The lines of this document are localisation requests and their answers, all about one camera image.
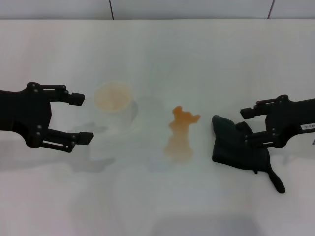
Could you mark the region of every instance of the white table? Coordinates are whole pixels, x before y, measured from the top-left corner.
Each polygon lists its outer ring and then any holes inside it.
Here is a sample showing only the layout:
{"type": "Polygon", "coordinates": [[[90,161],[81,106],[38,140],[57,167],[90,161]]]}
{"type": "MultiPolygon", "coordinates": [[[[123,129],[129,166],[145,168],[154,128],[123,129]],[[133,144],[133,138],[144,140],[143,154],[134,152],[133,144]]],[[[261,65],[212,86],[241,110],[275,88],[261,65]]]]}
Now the white table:
{"type": "MultiPolygon", "coordinates": [[[[31,149],[0,132],[1,236],[311,235],[315,230],[314,134],[270,148],[286,193],[267,174],[211,160],[211,118],[288,94],[315,97],[315,21],[0,21],[0,88],[29,81],[84,93],[82,107],[53,104],[51,126],[92,131],[72,153],[31,149]],[[93,126],[89,97],[127,80],[139,118],[110,140],[93,126]],[[163,155],[172,109],[201,114],[186,164],[163,155]]],[[[248,120],[264,130],[264,117],[248,120]]]]}

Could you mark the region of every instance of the black cloth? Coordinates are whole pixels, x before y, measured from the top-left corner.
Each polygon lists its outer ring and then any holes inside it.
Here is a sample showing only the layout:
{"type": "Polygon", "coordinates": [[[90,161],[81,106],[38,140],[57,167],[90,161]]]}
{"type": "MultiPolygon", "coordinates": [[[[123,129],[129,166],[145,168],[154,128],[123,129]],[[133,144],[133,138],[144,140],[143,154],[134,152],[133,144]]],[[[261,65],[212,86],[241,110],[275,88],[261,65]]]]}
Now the black cloth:
{"type": "Polygon", "coordinates": [[[280,178],[271,168],[270,155],[267,148],[252,148],[245,144],[245,135],[252,134],[246,122],[234,124],[229,119],[212,117],[216,142],[212,160],[242,170],[253,170],[268,173],[270,180],[279,193],[285,193],[280,178]]]}

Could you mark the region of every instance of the translucent cup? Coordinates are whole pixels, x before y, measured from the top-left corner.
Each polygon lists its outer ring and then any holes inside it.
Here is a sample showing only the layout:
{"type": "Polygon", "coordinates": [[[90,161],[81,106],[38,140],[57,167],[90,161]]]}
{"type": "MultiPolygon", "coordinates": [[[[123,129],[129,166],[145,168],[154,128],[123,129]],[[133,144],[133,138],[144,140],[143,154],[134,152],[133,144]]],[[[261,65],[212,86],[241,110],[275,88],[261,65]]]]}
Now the translucent cup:
{"type": "Polygon", "coordinates": [[[94,104],[110,129],[124,130],[132,123],[132,89],[124,82],[107,82],[94,93],[94,104]]]}

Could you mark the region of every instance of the label sticker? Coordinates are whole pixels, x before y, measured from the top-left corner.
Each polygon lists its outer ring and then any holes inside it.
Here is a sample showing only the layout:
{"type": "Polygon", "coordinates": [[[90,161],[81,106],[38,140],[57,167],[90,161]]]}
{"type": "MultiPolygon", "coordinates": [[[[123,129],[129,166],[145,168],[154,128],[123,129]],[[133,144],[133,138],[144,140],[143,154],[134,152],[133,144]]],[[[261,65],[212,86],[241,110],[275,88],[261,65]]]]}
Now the label sticker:
{"type": "Polygon", "coordinates": [[[315,129],[315,123],[312,123],[312,124],[302,124],[302,125],[301,125],[301,128],[302,128],[303,130],[315,129]]]}

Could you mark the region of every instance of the white wall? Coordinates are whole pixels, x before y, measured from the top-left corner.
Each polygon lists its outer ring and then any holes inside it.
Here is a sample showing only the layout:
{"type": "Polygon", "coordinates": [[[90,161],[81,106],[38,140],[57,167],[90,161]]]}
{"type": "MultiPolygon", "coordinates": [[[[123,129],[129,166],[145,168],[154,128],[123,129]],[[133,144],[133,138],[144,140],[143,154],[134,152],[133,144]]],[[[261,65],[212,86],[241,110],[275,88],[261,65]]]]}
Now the white wall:
{"type": "Polygon", "coordinates": [[[276,0],[270,18],[315,18],[315,0],[276,0]]]}
{"type": "Polygon", "coordinates": [[[114,19],[267,18],[272,0],[111,0],[114,19]]]}
{"type": "Polygon", "coordinates": [[[111,19],[109,0],[0,0],[0,19],[111,19]]]}

